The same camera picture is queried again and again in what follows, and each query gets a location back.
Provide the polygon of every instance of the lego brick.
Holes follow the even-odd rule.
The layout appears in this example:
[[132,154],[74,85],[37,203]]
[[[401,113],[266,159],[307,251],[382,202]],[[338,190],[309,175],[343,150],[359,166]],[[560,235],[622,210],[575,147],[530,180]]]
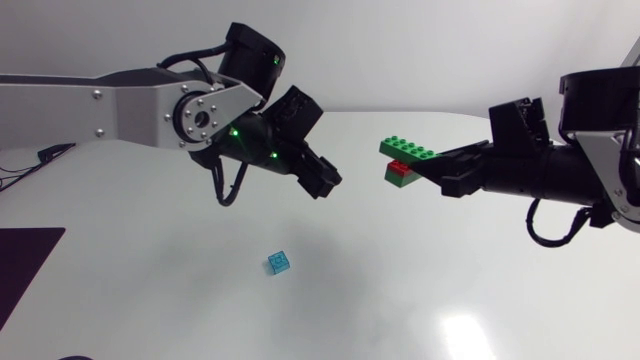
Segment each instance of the lego brick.
[[406,139],[397,136],[386,138],[380,142],[379,151],[395,160],[405,164],[412,164],[416,161],[427,160],[438,156],[431,150],[426,150],[422,146],[416,146]]
[[396,174],[395,172],[393,172],[392,170],[390,170],[389,168],[387,168],[386,173],[384,174],[384,179],[387,180],[388,182],[392,183],[393,185],[402,188],[405,187],[409,184],[411,184],[412,182],[420,179],[421,176],[416,174],[415,172],[411,171],[411,174],[406,175],[406,176],[400,176],[398,174]]
[[277,252],[268,258],[269,264],[271,264],[271,268],[273,269],[273,274],[281,273],[291,266],[289,265],[289,260],[287,256],[284,254],[284,251]]
[[413,171],[409,169],[409,165],[403,164],[398,160],[393,160],[387,165],[387,170],[391,170],[400,176],[411,175]]

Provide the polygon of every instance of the green lego brick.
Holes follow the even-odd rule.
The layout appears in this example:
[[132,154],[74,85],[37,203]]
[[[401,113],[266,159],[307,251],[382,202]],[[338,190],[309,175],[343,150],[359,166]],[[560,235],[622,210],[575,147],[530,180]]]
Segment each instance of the green lego brick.
[[416,161],[427,160],[438,156],[431,150],[426,150],[422,146],[416,146],[405,139],[397,136],[386,138],[380,142],[380,152],[395,160],[405,164],[412,164]]
[[411,184],[412,182],[420,179],[420,175],[416,174],[415,172],[411,172],[410,175],[407,176],[400,176],[396,173],[394,173],[393,171],[387,169],[387,172],[384,174],[384,179],[387,180],[388,182],[392,183],[393,185],[402,188],[405,187],[409,184]]

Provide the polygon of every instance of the white table surface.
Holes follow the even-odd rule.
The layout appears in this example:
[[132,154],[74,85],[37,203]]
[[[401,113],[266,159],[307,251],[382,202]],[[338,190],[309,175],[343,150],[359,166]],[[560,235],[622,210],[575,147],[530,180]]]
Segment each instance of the white table surface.
[[[184,153],[79,146],[0,194],[0,227],[68,229],[0,332],[0,359],[638,358],[638,235],[585,228],[544,249],[528,199],[397,189],[377,151],[394,134],[442,151],[490,126],[325,114],[309,141],[344,177],[328,199],[251,168],[230,208]],[[0,151],[0,165],[25,154]],[[539,232],[564,235],[576,209],[543,203]],[[268,276],[279,250],[291,269]]]

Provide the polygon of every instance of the red lego brick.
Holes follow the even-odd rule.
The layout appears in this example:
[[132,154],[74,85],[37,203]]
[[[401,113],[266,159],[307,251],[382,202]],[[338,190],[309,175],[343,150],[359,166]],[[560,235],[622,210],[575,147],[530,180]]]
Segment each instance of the red lego brick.
[[402,177],[413,174],[413,171],[409,169],[409,165],[403,164],[398,160],[393,160],[392,162],[390,162],[387,165],[387,169]]

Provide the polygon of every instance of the blue cube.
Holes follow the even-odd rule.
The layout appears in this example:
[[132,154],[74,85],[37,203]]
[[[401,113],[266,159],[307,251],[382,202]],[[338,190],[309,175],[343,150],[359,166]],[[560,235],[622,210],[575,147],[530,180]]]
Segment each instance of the blue cube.
[[287,260],[287,256],[284,254],[284,251],[280,251],[269,256],[269,264],[271,264],[274,275],[281,273],[291,267],[289,265],[289,260]]

